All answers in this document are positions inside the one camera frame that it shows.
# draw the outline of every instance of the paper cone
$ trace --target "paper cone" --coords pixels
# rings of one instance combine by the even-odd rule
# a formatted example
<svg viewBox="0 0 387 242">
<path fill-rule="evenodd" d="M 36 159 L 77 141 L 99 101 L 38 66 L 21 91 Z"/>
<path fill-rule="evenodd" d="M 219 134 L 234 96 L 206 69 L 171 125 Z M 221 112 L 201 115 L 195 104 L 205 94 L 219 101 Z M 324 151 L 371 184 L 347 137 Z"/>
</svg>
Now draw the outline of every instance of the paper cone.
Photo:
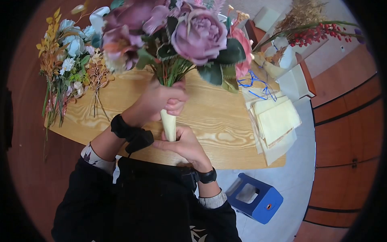
<svg viewBox="0 0 387 242">
<path fill-rule="evenodd" d="M 176 141 L 176 116 L 167 114 L 167 110 L 160 111 L 165 137 L 168 141 Z"/>
</svg>

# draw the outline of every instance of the patterned shirt cuff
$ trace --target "patterned shirt cuff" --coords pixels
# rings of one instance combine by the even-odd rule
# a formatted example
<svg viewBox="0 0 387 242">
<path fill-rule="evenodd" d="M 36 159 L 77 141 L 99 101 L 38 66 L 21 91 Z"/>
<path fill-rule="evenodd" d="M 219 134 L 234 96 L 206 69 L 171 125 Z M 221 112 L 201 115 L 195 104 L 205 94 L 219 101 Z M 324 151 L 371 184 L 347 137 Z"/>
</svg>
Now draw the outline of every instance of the patterned shirt cuff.
<svg viewBox="0 0 387 242">
<path fill-rule="evenodd" d="M 116 163 L 114 161 L 106 161 L 100 158 L 90 146 L 90 143 L 83 148 L 80 156 L 89 164 L 98 167 L 106 171 L 109 175 L 113 175 L 113 171 L 116 168 Z"/>
<path fill-rule="evenodd" d="M 199 203 L 202 204 L 205 208 L 215 209 L 222 206 L 227 201 L 227 196 L 223 191 L 214 197 L 203 198 L 199 197 Z"/>
</svg>

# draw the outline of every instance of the lavender rose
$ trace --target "lavender rose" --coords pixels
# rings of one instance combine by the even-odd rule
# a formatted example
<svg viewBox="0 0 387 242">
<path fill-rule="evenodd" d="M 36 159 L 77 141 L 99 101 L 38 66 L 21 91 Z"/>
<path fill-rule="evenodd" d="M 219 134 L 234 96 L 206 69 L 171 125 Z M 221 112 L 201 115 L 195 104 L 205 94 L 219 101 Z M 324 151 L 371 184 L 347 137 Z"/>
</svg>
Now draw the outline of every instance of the lavender rose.
<svg viewBox="0 0 387 242">
<path fill-rule="evenodd" d="M 226 26 L 211 11 L 195 9 L 176 26 L 171 43 L 179 55 L 201 66 L 227 49 L 226 37 Z"/>
</svg>

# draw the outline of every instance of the wrist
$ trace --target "wrist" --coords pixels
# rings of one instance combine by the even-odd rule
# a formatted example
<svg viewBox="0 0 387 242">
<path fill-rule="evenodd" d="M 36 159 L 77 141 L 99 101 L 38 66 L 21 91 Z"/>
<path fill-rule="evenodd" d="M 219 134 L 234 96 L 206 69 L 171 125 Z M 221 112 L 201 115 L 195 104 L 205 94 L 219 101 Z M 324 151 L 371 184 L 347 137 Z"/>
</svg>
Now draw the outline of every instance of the wrist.
<svg viewBox="0 0 387 242">
<path fill-rule="evenodd" d="M 205 155 L 196 161 L 197 167 L 195 168 L 200 173 L 207 173 L 213 170 L 210 159 Z"/>
<path fill-rule="evenodd" d="M 141 128 L 146 124 L 142 116 L 142 112 L 139 112 L 136 106 L 131 106 L 121 113 L 121 117 L 124 122 L 130 127 L 139 127 Z"/>
</svg>

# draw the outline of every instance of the black wristwatch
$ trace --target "black wristwatch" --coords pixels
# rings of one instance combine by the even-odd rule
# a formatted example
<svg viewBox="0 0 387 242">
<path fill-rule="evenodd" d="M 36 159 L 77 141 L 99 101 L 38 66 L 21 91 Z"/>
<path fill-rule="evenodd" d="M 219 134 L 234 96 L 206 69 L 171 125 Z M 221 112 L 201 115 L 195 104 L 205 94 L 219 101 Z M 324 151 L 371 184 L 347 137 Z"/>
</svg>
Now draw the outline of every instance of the black wristwatch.
<svg viewBox="0 0 387 242">
<path fill-rule="evenodd" d="M 197 173 L 199 174 L 200 181 L 204 184 L 216 181 L 216 170 L 214 167 L 210 172 L 207 172 L 207 173 L 197 172 Z"/>
</svg>

